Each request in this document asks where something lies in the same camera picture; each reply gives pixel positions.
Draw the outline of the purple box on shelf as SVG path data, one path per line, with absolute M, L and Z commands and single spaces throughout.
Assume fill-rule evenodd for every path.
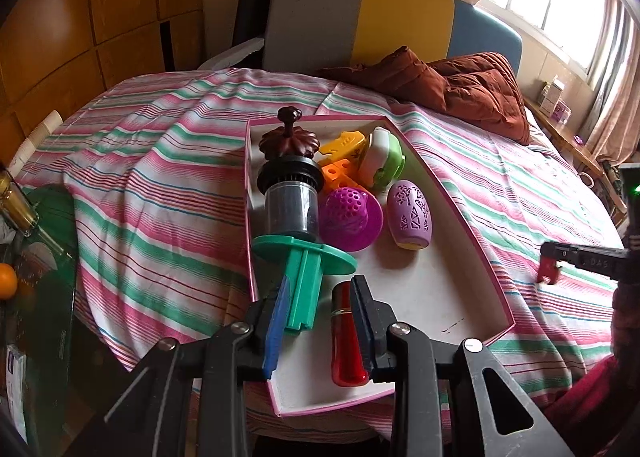
M 570 107 L 568 107 L 562 99 L 559 99 L 553 108 L 550 118 L 560 127 L 564 127 L 567 124 L 568 119 L 570 119 L 571 113 L 572 111 L 570 110 Z

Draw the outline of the orange fruit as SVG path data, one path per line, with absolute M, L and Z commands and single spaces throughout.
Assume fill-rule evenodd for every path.
M 6 301 L 17 292 L 17 275 L 8 263 L 0 263 L 0 300 Z

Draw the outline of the brown quilted blanket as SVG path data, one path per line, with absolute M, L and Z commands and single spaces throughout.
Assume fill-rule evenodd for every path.
M 522 145 L 529 143 L 522 92 L 511 64 L 498 52 L 425 63 L 402 46 L 374 65 L 322 68 L 318 75 L 458 118 Z

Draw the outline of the yellow plastic toy shell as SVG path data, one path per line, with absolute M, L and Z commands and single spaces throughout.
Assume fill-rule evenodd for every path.
M 358 162 L 367 144 L 367 138 L 360 131 L 343 131 L 338 138 L 320 146 L 319 165 L 325 166 L 343 159 Z

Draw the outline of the lilac egg-shaped toy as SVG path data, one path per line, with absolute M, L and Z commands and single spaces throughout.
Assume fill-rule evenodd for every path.
M 424 194 L 409 180 L 396 181 L 386 198 L 387 224 L 396 245 L 421 250 L 432 241 L 432 217 Z

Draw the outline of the dark brown fluted lid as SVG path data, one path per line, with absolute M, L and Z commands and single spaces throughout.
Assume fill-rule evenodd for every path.
M 303 113 L 294 106 L 281 107 L 277 117 L 280 127 L 265 133 L 258 143 L 267 162 L 285 156 L 314 157 L 319 151 L 317 134 L 296 125 Z

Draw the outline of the white box on shelf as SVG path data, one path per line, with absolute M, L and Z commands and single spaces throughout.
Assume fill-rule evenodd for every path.
M 538 104 L 540 110 L 545 115 L 550 116 L 554 112 L 556 104 L 558 104 L 561 99 L 564 88 L 564 82 L 558 77 L 554 77 L 544 84 L 538 95 Z

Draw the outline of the beige curtain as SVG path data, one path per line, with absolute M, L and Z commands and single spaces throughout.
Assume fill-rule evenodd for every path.
M 639 22 L 623 0 L 605 0 L 589 82 L 594 100 L 579 135 L 598 162 L 619 166 L 639 144 Z

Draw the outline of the red cylindrical bottle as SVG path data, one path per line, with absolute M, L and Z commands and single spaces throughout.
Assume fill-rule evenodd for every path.
M 335 385 L 365 385 L 369 381 L 369 375 L 362 364 L 356 326 L 352 317 L 350 281 L 342 281 L 332 289 L 331 335 L 331 376 Z

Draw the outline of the orange plastic block toy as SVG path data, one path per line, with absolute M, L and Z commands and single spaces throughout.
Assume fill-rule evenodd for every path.
M 321 167 L 324 188 L 330 192 L 339 188 L 357 188 L 364 191 L 364 187 L 359 184 L 358 167 L 349 159 L 343 158 L 336 162 L 330 162 Z

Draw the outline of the magenta perforated dome toy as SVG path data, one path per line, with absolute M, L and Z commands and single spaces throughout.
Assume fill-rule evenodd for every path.
M 337 188 L 326 196 L 319 209 L 320 238 L 343 251 L 368 248 L 380 236 L 383 225 L 378 199 L 359 188 Z

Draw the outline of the black lidded clear jar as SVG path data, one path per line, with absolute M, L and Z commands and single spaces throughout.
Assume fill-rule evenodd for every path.
M 257 187 L 265 196 L 266 232 L 317 241 L 323 184 L 319 165 L 308 157 L 286 155 L 265 162 Z

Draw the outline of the wooden side shelf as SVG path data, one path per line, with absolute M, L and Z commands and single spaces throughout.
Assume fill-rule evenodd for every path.
M 587 148 L 575 140 L 575 136 L 567 126 L 561 126 L 548 117 L 533 100 L 524 96 L 526 107 L 533 113 L 538 125 L 549 134 L 549 139 L 561 155 L 572 156 L 571 164 L 578 165 L 579 172 L 589 174 L 593 183 L 599 183 L 603 188 L 605 207 L 610 210 L 610 216 L 615 226 L 620 226 L 627 217 L 627 207 L 615 191 L 614 185 L 608 178 L 608 173 L 590 154 Z

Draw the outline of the glass bottle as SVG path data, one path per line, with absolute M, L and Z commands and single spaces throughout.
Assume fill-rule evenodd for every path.
M 44 229 L 40 228 L 40 217 L 9 170 L 1 166 L 1 213 L 9 220 L 13 229 L 23 237 L 36 236 L 55 255 L 66 255 L 66 250 Z

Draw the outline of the small red toy piece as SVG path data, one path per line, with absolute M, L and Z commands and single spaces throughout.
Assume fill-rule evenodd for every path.
M 557 258 L 552 255 L 541 255 L 537 269 L 536 282 L 538 284 L 555 285 L 560 278 L 561 268 Z

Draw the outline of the green glass side table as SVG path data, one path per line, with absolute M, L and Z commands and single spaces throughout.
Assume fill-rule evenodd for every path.
M 2 251 L 17 292 L 3 307 L 9 419 L 35 456 L 58 456 L 65 417 L 78 245 L 73 197 L 61 185 L 27 195 L 37 229 Z

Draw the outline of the green white round toy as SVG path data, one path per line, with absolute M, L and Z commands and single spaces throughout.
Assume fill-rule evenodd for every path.
M 360 160 L 360 184 L 369 190 L 382 190 L 401 175 L 405 162 L 398 137 L 386 128 L 375 127 Z

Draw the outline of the pink rimmed white tray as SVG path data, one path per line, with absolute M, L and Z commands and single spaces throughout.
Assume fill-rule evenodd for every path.
M 513 328 L 510 305 L 469 223 L 394 124 L 384 116 L 314 115 L 304 117 L 302 126 L 321 142 L 334 140 L 343 131 L 369 134 L 378 127 L 387 129 L 406 157 L 402 177 L 418 185 L 426 197 L 433 218 L 430 246 L 401 249 L 383 229 L 375 243 L 356 252 L 358 271 L 367 278 L 375 299 L 388 303 L 398 319 L 431 339 L 453 345 L 466 338 L 491 344 Z M 340 281 L 337 276 L 323 278 L 314 327 L 284 340 L 268 383 L 279 417 L 327 413 L 393 392 L 389 383 L 342 388 L 332 381 L 331 289 Z

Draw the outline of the green plastic stand toy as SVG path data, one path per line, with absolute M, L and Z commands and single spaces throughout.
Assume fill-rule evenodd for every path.
M 286 329 L 292 333 L 314 327 L 323 277 L 352 275 L 357 260 L 325 243 L 288 235 L 262 235 L 252 240 L 252 251 L 266 262 L 280 265 L 290 286 Z

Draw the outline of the grey yellow blue headboard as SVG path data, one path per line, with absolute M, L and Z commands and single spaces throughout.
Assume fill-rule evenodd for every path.
M 402 46 L 424 62 L 499 52 L 521 65 L 521 36 L 460 0 L 271 0 L 262 66 L 313 74 L 373 65 Z

